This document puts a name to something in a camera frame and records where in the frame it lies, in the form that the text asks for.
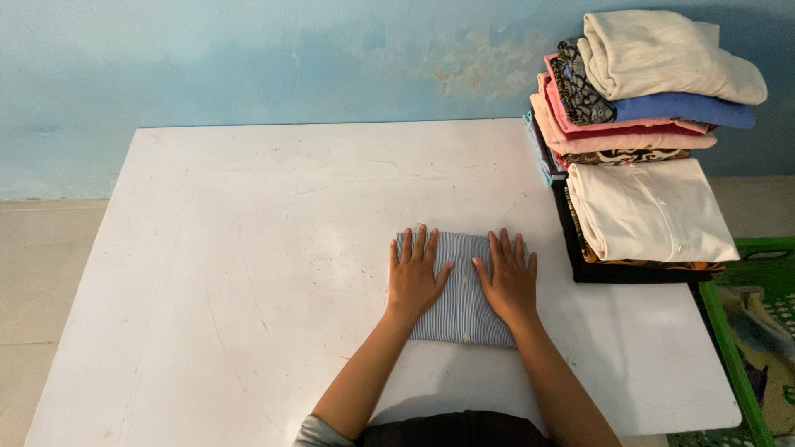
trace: person's left hand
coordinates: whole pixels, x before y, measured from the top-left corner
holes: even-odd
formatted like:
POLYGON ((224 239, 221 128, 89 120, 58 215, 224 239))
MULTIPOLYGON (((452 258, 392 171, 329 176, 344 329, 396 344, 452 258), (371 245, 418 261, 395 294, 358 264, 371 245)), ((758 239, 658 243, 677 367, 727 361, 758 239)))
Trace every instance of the person's left hand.
POLYGON ((411 228, 405 229, 400 258, 398 241, 392 239, 390 245, 390 295, 386 311, 413 323, 416 323, 442 294, 444 284, 447 283, 450 271, 455 265, 452 261, 446 262, 436 278, 433 277, 439 231, 435 228, 431 231, 431 239, 426 247, 427 230, 424 224, 420 225, 417 240, 412 247, 411 228))

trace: white table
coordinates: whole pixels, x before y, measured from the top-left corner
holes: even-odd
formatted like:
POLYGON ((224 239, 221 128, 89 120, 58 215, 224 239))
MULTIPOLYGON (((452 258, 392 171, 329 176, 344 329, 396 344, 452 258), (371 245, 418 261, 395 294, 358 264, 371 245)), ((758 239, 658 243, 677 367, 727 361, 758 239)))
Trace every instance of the white table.
MULTIPOLYGON (((736 426, 688 288, 572 282, 521 119, 136 132, 28 446, 286 445, 386 299, 405 226, 521 231, 538 309, 619 435, 736 426)), ((541 424, 517 353, 410 341, 376 410, 541 424)))

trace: painted wall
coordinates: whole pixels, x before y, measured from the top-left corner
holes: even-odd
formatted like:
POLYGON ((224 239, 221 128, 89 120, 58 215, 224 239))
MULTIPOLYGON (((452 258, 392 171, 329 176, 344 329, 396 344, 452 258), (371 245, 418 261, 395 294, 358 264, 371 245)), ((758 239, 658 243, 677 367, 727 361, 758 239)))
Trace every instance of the painted wall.
POLYGON ((770 99, 709 175, 795 174, 791 0, 362 0, 0 5, 0 200, 109 196, 137 127, 516 117, 592 10, 722 26, 770 99))

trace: pink folded shirt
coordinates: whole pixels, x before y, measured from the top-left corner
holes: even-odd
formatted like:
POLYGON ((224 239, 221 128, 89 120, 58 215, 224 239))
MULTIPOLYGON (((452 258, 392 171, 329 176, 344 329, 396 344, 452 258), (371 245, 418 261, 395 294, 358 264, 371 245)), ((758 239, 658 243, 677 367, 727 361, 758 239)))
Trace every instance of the pink folded shirt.
POLYGON ((557 120, 558 125, 565 133, 569 132, 578 132, 581 130, 604 130, 604 129, 616 129, 619 127, 629 127, 629 126, 656 126, 660 124, 676 124, 677 126, 684 127, 685 129, 694 130, 700 134, 707 133, 707 125, 700 124, 698 122, 693 121, 685 121, 683 119, 667 119, 667 118, 644 118, 644 119, 633 119, 632 121, 621 121, 621 122, 601 122, 599 124, 589 124, 587 126, 577 126, 576 124, 572 123, 571 120, 568 119, 568 115, 566 115, 566 109, 563 107, 563 101, 560 99, 560 90, 557 88, 557 81, 555 80, 555 75, 552 71, 552 63, 550 62, 553 58, 557 57, 557 54, 550 54, 548 56, 544 56, 544 62, 547 65, 547 70, 549 73, 541 73, 538 75, 538 92, 544 93, 541 91, 543 89, 542 82, 541 82, 541 75, 547 75, 548 77, 552 78, 552 83, 546 87, 546 95, 549 96, 550 103, 553 107, 553 115, 555 116, 555 120, 557 120))
MULTIPOLYGON (((543 84, 549 82, 549 74, 543 73, 545 78, 538 76, 541 85, 539 91, 544 91, 543 84)), ((616 149, 703 149, 718 142, 713 134, 603 134, 593 138, 578 138, 568 140, 566 134, 560 129, 553 117, 549 98, 543 93, 530 95, 533 112, 538 121, 538 127, 550 149, 559 154, 582 154, 585 152, 598 152, 600 150, 616 149)))

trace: white folded shirt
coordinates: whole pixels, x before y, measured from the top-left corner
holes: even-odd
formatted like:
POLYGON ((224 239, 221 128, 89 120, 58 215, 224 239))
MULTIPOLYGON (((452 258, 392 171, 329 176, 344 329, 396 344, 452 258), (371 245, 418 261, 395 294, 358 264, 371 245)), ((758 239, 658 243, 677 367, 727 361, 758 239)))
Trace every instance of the white folded shirt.
POLYGON ((599 259, 739 259, 695 158, 568 168, 583 236, 599 259))
POLYGON ((686 91, 736 103, 767 99, 762 73, 718 48, 719 26, 671 11, 585 14, 585 72, 607 99, 686 91))

